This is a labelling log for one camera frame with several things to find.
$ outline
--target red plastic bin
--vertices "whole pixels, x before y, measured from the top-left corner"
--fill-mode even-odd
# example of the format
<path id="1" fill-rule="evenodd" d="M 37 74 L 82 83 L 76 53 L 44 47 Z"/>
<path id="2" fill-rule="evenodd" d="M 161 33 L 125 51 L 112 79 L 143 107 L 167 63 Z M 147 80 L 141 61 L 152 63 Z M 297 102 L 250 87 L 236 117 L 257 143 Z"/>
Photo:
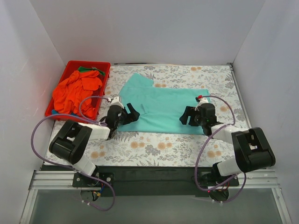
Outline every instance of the red plastic bin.
<path id="1" fill-rule="evenodd" d="M 65 67 L 65 70 L 64 70 L 60 80 L 59 80 L 59 83 L 62 82 L 63 80 L 65 80 L 66 78 L 70 77 L 70 75 L 75 70 L 77 70 L 80 66 L 86 67 L 86 68 L 95 67 L 95 68 L 97 68 L 97 69 L 99 69 L 99 70 L 101 70 L 105 73 L 104 77 L 102 75 L 99 75 L 99 78 L 101 79 L 103 85 L 102 85 L 101 88 L 99 88 L 98 90 L 93 92 L 93 96 L 101 96 L 102 97 L 103 95 L 105 95 L 104 90 L 105 90 L 106 85 L 107 85 L 107 81 L 108 81 L 109 73 L 110 73 L 110 66 L 111 66 L 111 64 L 108 63 L 108 62 L 69 61 L 66 65 L 66 67 Z M 101 102 L 102 102 L 102 99 L 100 99 L 100 98 L 92 98 L 92 106 L 95 108 L 95 111 L 94 111 L 94 115 L 90 119 L 96 120 Z M 45 112 L 45 116 L 51 115 L 52 110 L 54 110 L 54 99 L 53 98 L 51 99 L 51 101 L 50 101 L 50 103 L 47 107 L 47 110 Z M 54 117 L 53 119 L 55 119 L 55 120 L 68 120 L 70 118 L 67 117 L 67 116 L 61 115 L 61 116 Z M 76 122 L 82 122 L 81 120 L 75 119 L 75 118 L 73 118 L 71 120 L 74 120 Z"/>

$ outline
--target teal cloth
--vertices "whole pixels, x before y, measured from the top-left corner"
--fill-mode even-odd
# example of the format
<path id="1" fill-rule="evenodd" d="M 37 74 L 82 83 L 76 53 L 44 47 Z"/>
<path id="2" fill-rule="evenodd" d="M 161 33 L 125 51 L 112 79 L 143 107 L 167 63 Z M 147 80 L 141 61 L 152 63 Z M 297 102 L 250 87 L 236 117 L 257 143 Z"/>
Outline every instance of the teal cloth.
<path id="1" fill-rule="evenodd" d="M 139 120 L 118 127 L 120 132 L 203 134 L 201 127 L 182 125 L 186 106 L 196 106 L 195 97 L 209 95 L 206 89 L 157 88 L 154 81 L 135 73 L 120 91 L 124 106 L 131 103 Z"/>

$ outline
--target floral pattern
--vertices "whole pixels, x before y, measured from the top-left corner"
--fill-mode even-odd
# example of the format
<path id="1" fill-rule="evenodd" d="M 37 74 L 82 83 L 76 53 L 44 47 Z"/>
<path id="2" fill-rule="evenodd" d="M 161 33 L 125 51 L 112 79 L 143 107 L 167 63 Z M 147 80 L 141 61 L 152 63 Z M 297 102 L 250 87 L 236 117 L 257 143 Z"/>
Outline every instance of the floral pattern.
<path id="1" fill-rule="evenodd" d="M 225 99 L 232 106 L 237 119 L 236 126 L 248 127 L 229 66 L 113 66 L 105 89 L 106 96 L 117 96 L 134 73 L 153 79 L 157 88 L 207 88 L 212 95 Z M 232 115 L 229 108 L 222 101 L 213 98 L 211 101 L 216 107 L 218 120 L 230 123 Z M 106 115 L 108 107 L 109 104 L 102 101 L 98 120 Z M 63 123 L 55 122 L 51 140 Z M 89 141 L 85 155 L 100 166 L 192 167 L 206 139 L 203 135 L 117 132 L 107 141 Z M 233 156 L 232 145 L 220 140 L 211 140 L 200 158 L 199 165 L 211 166 Z M 46 158 L 65 164 L 49 151 Z"/>

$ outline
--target metal frame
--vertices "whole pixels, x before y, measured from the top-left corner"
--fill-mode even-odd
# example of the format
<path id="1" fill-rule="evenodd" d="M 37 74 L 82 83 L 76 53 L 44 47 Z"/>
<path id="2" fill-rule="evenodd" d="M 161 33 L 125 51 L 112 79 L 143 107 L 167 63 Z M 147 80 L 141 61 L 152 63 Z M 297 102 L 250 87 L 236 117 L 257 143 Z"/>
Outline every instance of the metal frame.
<path id="1" fill-rule="evenodd" d="M 230 67 L 232 77 L 236 86 L 236 90 L 238 93 L 239 100 L 241 102 L 246 122 L 248 124 L 248 127 L 251 127 L 251 123 L 248 118 L 247 111 L 244 106 L 243 99 L 240 94 L 240 90 L 235 78 L 235 73 L 233 70 L 233 66 L 231 63 L 228 63 L 228 66 Z M 37 193 L 39 189 L 68 189 L 68 190 L 78 190 L 78 189 L 90 189 L 90 188 L 73 188 L 72 182 L 75 172 L 74 171 L 36 171 L 33 175 L 30 189 L 28 192 L 28 197 L 26 200 L 26 204 L 23 210 L 23 214 L 20 220 L 21 224 L 27 224 L 30 222 L 30 218 L 34 209 L 34 204 L 36 201 Z M 239 174 L 238 175 L 239 182 L 242 183 L 244 181 L 244 175 Z M 230 187 L 231 189 L 239 189 L 241 187 Z M 277 177 L 275 175 L 275 171 L 272 169 L 263 169 L 263 170 L 256 170 L 253 172 L 247 173 L 247 180 L 246 185 L 244 188 L 247 189 L 260 189 L 260 188 L 268 188 L 272 189 L 273 196 L 275 198 L 275 202 L 279 211 L 279 214 L 281 216 L 282 222 L 284 224 L 291 224 L 291 218 L 289 216 L 289 213 L 287 211 L 287 207 L 285 205 L 285 201 L 283 199 L 281 188 L 279 187 L 279 183 L 277 180 Z"/>

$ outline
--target orange cloth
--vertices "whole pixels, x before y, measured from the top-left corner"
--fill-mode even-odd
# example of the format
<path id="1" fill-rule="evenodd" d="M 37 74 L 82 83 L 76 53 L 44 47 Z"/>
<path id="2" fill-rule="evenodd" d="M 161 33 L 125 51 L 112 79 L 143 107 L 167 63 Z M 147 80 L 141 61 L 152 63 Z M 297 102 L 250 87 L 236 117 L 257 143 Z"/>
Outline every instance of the orange cloth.
<path id="1" fill-rule="evenodd" d="M 83 99 L 93 95 L 93 91 L 99 89 L 103 83 L 97 77 L 99 72 L 91 70 L 86 72 L 74 71 L 71 76 L 61 83 L 53 91 L 54 109 L 58 113 L 74 113 L 80 116 L 79 105 Z M 92 99 L 84 101 L 81 106 L 82 113 L 91 118 L 94 115 Z"/>

